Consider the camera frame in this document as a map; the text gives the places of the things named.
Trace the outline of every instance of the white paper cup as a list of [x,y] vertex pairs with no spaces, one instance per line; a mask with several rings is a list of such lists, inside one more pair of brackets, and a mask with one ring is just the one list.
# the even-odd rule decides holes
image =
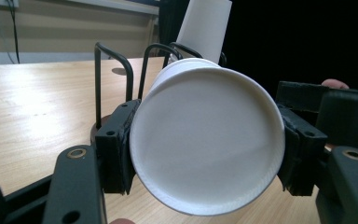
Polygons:
[[267,92],[241,73],[175,63],[161,71],[134,116],[130,147],[137,175],[181,213],[237,210],[258,197],[281,167],[281,114]]

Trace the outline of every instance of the black cable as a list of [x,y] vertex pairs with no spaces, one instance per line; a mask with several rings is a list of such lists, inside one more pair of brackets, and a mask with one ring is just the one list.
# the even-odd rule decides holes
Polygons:
[[17,56],[17,62],[20,63],[20,56],[19,56],[19,41],[17,38],[17,26],[16,26],[16,13],[14,9],[14,3],[13,0],[7,0],[8,8],[10,10],[11,19],[13,20],[13,29],[14,29],[14,42],[16,45],[16,56]]

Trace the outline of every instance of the table surface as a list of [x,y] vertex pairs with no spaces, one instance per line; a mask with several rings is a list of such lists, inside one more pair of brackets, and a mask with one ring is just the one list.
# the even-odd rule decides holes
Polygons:
[[[129,59],[138,95],[143,59]],[[102,111],[111,114],[125,101],[126,78],[112,72],[122,66],[102,61]],[[161,70],[162,58],[150,58],[145,93]],[[95,123],[94,62],[0,65],[0,187],[5,195],[51,175],[57,156],[68,147],[90,144]],[[108,221],[135,223],[320,223],[317,189],[294,197],[277,178],[261,196],[235,212],[194,217],[160,203],[137,176],[130,195],[107,194]]]

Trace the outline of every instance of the wooden table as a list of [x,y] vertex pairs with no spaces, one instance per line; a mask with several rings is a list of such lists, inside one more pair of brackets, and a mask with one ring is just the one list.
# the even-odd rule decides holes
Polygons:
[[[134,98],[142,59],[130,59]],[[126,78],[114,74],[121,65],[102,61],[103,116],[125,101]],[[151,58],[145,93],[161,70]],[[5,195],[51,175],[57,156],[68,147],[90,144],[95,122],[94,63],[0,65],[0,187]],[[130,195],[105,195],[108,221],[123,217],[135,223],[320,223],[315,196],[293,197],[276,178],[249,205],[218,217],[180,214],[155,199],[134,178]]]

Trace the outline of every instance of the wall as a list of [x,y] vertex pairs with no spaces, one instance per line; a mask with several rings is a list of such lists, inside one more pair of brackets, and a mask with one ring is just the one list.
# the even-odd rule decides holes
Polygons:
[[[15,18],[21,63],[92,60],[98,41],[125,57],[142,57],[157,40],[155,15],[71,1],[20,0]],[[7,7],[0,7],[0,26],[16,60]],[[0,63],[11,63],[1,36]]]

